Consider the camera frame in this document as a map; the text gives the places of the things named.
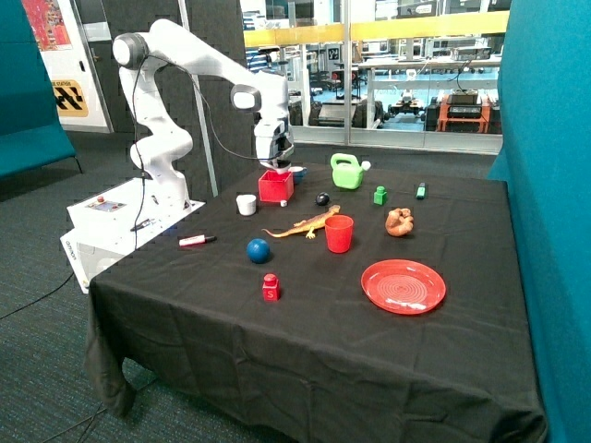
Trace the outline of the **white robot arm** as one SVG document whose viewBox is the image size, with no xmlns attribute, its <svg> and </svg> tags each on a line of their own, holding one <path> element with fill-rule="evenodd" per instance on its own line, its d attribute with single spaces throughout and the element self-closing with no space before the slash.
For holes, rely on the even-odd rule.
<svg viewBox="0 0 591 443">
<path fill-rule="evenodd" d="M 294 150 L 289 121 L 286 77 L 271 69 L 253 73 L 168 19 L 158 19 L 147 32 L 129 32 L 113 42 L 119 78 L 129 110 L 150 135 L 134 143 L 132 161 L 151 178 L 159 210 L 185 210 L 190 205 L 184 175 L 173 166 L 193 147 L 193 137 L 167 112 L 168 100 L 188 110 L 195 97 L 196 76 L 231 83 L 230 100 L 244 113 L 259 117 L 254 127 L 256 160 L 282 174 Z"/>
</svg>

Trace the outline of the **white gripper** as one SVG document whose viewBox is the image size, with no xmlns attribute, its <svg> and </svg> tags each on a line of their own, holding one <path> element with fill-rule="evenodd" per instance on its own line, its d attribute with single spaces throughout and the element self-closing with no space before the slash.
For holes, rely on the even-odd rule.
<svg viewBox="0 0 591 443">
<path fill-rule="evenodd" d="M 287 120 L 260 120 L 254 129 L 259 162 L 289 161 L 294 152 L 293 136 Z"/>
</svg>

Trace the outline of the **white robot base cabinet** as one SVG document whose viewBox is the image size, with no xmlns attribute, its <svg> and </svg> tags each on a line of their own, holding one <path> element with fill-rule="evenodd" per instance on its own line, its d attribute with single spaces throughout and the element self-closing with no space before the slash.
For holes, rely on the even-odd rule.
<svg viewBox="0 0 591 443">
<path fill-rule="evenodd" d="M 83 293 L 92 278 L 203 206 L 190 200 L 175 209 L 157 194 L 149 179 L 133 178 L 67 208 L 73 229 L 61 243 Z M 138 222 L 155 223 L 137 232 Z"/>
</svg>

